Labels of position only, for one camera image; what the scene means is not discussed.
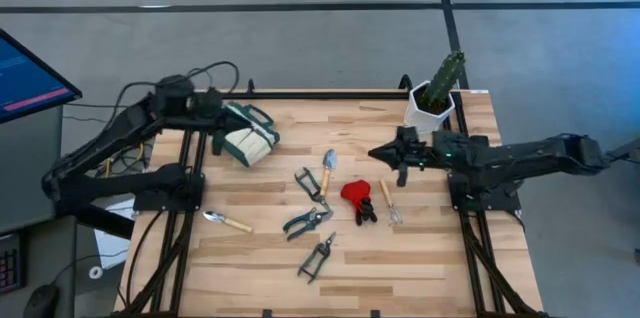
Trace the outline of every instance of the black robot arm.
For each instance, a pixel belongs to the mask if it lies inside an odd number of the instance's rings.
[[[247,120],[223,107],[221,95],[214,88],[196,92],[186,77],[167,77],[156,84],[155,94],[149,93],[124,109],[97,137],[56,161],[42,178],[42,189],[55,202],[59,214],[116,194],[154,192],[168,198],[188,193],[190,186],[200,179],[192,179],[178,163],[167,164],[152,173],[113,178],[92,178],[85,173],[164,128],[211,134],[213,153],[220,154],[224,136],[247,127]]]
[[[489,147],[485,136],[436,131],[429,147],[414,127],[398,127],[396,139],[370,150],[369,156],[399,170],[398,186],[406,183],[407,167],[444,168],[465,174],[472,191],[555,172],[593,175],[609,167],[598,142],[573,134]]]

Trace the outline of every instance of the computer screen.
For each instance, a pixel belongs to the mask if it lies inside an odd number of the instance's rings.
[[[0,29],[0,123],[81,97],[76,87]]]

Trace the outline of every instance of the wooden tabletop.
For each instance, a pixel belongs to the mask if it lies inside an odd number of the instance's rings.
[[[491,98],[483,92],[462,91],[470,134],[483,134],[499,145],[500,135]],[[395,186],[397,172],[367,151],[393,140],[403,124],[406,101],[389,100],[256,100],[252,104],[275,120],[281,141],[251,168],[224,153],[206,155],[206,191],[202,210],[215,210],[254,227],[246,234],[212,223],[197,212],[184,280],[181,316],[471,316],[471,285],[457,213],[451,208],[445,172],[409,171],[406,187]],[[152,166],[176,162],[182,132],[165,131],[156,138]],[[195,151],[194,137],[191,152]],[[314,232],[286,241],[282,226],[291,218],[321,206],[312,202],[294,180],[307,167],[322,180],[322,157],[328,149],[338,155],[327,202],[333,218]],[[344,184],[364,179],[379,221],[358,227],[351,203],[340,197]],[[389,226],[379,179],[385,179],[404,217]],[[158,264],[166,213],[151,229],[141,248],[133,275],[132,293],[147,282]],[[153,212],[137,217],[131,247],[139,243]],[[502,212],[488,212],[498,267],[525,302],[542,309],[522,227]],[[318,279],[296,276],[298,267],[316,244],[337,236],[331,256]],[[129,250],[121,290],[134,249]],[[485,299],[491,295],[481,268]],[[169,305],[174,277],[167,277],[163,308]],[[121,302],[117,301],[116,309]]]

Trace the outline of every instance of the plant pot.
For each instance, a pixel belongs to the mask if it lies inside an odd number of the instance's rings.
[[[405,126],[414,126],[418,133],[431,133],[435,130],[438,130],[442,122],[451,114],[451,111],[455,109],[455,104],[453,103],[453,97],[451,97],[451,93],[449,93],[449,105],[446,110],[441,112],[440,114],[432,114],[429,112],[425,112],[418,108],[418,103],[416,102],[415,93],[417,91],[421,91],[425,88],[425,86],[429,84],[429,81],[422,82],[415,88],[409,92],[409,105],[407,106],[407,112],[404,115],[404,124]]]

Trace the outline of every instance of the cactus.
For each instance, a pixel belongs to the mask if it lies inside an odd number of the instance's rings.
[[[453,52],[444,59],[440,69],[433,76],[427,89],[418,100],[420,109],[435,113],[438,109],[444,110],[447,108],[449,91],[456,84],[458,77],[462,73],[464,62],[464,53],[462,51]]]

